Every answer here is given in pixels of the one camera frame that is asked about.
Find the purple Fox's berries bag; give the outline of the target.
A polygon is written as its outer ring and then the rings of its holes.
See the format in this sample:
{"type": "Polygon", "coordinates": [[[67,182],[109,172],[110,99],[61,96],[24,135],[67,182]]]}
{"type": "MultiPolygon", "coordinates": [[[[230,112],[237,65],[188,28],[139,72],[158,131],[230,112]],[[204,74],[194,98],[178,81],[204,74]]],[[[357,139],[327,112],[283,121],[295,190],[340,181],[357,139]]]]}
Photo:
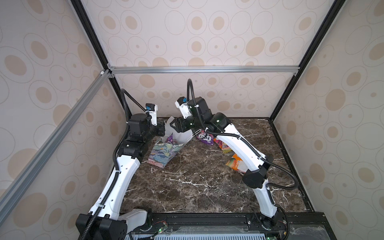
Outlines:
{"type": "Polygon", "coordinates": [[[169,137],[167,137],[167,139],[166,139],[166,143],[167,143],[167,144],[172,144],[172,145],[174,145],[174,144],[177,143],[176,140],[174,139],[173,134],[171,134],[169,137]]]}

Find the orange Fox's candy bag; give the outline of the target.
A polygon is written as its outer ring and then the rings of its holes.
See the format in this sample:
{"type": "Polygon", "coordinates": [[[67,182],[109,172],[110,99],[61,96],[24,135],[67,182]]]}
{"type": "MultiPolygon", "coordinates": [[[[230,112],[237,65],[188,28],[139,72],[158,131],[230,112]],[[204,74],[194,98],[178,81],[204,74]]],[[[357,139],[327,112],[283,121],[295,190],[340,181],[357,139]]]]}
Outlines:
{"type": "Polygon", "coordinates": [[[246,163],[237,155],[234,154],[231,159],[226,163],[226,166],[230,167],[232,170],[245,174],[248,170],[246,163]]]}

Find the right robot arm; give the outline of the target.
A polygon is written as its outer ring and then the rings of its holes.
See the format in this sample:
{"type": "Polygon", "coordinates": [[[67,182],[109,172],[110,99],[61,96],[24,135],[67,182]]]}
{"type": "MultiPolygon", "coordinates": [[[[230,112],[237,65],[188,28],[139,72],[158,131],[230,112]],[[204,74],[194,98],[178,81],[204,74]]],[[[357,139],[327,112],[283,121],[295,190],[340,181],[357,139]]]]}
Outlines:
{"type": "Polygon", "coordinates": [[[270,164],[266,162],[266,155],[254,148],[226,115],[212,114],[203,98],[198,97],[188,101],[187,98],[180,97],[175,105],[182,116],[174,119],[171,127],[178,133],[203,130],[225,143],[247,166],[243,182],[253,189],[261,214],[268,219],[273,219],[278,207],[268,187],[267,171],[270,164]]]}

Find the red yellow Fox's candy bag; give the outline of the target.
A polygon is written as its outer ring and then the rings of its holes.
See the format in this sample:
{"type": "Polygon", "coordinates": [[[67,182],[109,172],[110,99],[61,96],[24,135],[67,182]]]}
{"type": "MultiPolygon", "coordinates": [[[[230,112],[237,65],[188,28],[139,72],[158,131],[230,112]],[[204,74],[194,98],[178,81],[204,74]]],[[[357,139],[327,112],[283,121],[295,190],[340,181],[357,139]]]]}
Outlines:
{"type": "Polygon", "coordinates": [[[232,149],[227,144],[225,144],[223,141],[221,141],[217,138],[214,138],[214,142],[219,146],[219,148],[222,150],[222,152],[224,154],[227,154],[227,153],[232,151],[232,149]]]}

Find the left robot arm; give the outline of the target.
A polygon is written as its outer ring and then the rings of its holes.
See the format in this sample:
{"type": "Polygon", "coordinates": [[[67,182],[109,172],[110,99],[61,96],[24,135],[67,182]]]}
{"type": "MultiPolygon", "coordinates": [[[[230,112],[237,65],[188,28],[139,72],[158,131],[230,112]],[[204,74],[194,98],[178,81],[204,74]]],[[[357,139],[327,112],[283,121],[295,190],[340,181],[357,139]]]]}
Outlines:
{"type": "Polygon", "coordinates": [[[81,240],[124,240],[138,227],[151,226],[151,210],[133,209],[120,215],[128,186],[138,170],[149,144],[164,136],[165,124],[158,123],[155,111],[135,114],[127,121],[127,134],[114,153],[114,169],[88,214],[80,214],[76,227],[81,240]]]}

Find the white floral paper bag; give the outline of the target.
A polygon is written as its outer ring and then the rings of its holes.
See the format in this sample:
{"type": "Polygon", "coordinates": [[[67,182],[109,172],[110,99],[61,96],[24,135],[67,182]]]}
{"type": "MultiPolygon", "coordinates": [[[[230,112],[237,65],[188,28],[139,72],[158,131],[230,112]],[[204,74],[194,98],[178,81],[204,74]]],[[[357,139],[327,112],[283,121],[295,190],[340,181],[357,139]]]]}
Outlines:
{"type": "Polygon", "coordinates": [[[171,122],[174,117],[170,117],[165,126],[165,136],[161,137],[153,146],[149,155],[148,163],[159,168],[164,168],[167,163],[181,151],[181,149],[193,138],[192,130],[184,133],[177,133],[172,127],[171,122]],[[166,139],[173,134],[176,144],[167,144],[166,139]]]}

